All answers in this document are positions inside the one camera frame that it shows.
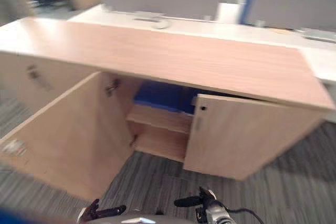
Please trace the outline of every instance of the blue object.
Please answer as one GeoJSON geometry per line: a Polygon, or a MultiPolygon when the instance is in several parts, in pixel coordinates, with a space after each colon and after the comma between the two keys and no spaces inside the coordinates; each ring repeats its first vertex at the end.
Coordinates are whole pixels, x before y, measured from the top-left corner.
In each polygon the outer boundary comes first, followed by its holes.
{"type": "Polygon", "coordinates": [[[183,87],[156,81],[145,81],[134,98],[135,104],[178,112],[183,87]]]}
{"type": "Polygon", "coordinates": [[[0,223],[1,224],[32,224],[26,220],[22,220],[19,217],[13,216],[12,214],[0,210],[0,223]]]}
{"type": "Polygon", "coordinates": [[[246,0],[246,3],[244,5],[244,8],[243,8],[243,11],[242,11],[242,14],[239,18],[239,24],[241,25],[249,25],[245,22],[246,18],[247,18],[247,14],[249,12],[249,9],[251,7],[251,3],[252,3],[252,0],[246,0]]]}

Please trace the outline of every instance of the gray carpet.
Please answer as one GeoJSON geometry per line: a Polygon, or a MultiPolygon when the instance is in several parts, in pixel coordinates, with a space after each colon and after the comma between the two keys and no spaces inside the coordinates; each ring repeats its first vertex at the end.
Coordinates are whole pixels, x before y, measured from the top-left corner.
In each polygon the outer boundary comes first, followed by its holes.
{"type": "MultiPolygon", "coordinates": [[[[0,136],[29,116],[10,94],[0,92],[0,136]]],[[[315,224],[336,220],[336,124],[323,123],[304,140],[244,182],[182,170],[182,164],[136,152],[102,198],[101,208],[128,209],[195,221],[194,208],[173,200],[211,188],[230,208],[247,207],[265,223],[315,224]]],[[[50,188],[5,165],[0,173],[0,207],[74,218],[88,204],[50,188]]],[[[248,214],[232,215],[238,224],[257,223],[248,214]]]]}

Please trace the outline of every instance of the desk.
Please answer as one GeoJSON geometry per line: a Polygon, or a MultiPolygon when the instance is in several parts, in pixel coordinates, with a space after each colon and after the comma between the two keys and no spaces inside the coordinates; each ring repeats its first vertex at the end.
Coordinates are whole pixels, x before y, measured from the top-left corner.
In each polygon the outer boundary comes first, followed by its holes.
{"type": "Polygon", "coordinates": [[[334,110],[293,48],[33,18],[0,38],[3,84],[35,105],[0,140],[0,160],[85,199],[134,150],[244,179],[334,110]],[[199,94],[190,117],[134,104],[143,80],[217,93],[199,94]]]}
{"type": "MultiPolygon", "coordinates": [[[[304,39],[299,33],[293,31],[281,34],[271,29],[238,25],[236,23],[241,8],[241,5],[221,3],[217,23],[173,19],[171,27],[158,30],[158,32],[297,48],[301,51],[315,76],[327,84],[329,90],[336,88],[336,44],[304,39]]],[[[71,18],[70,21],[152,30],[151,24],[148,22],[133,20],[133,16],[130,14],[106,12],[101,5],[71,18]]],[[[330,91],[330,94],[336,102],[334,92],[330,91]]],[[[336,113],[328,116],[327,119],[336,122],[336,113]]]]}

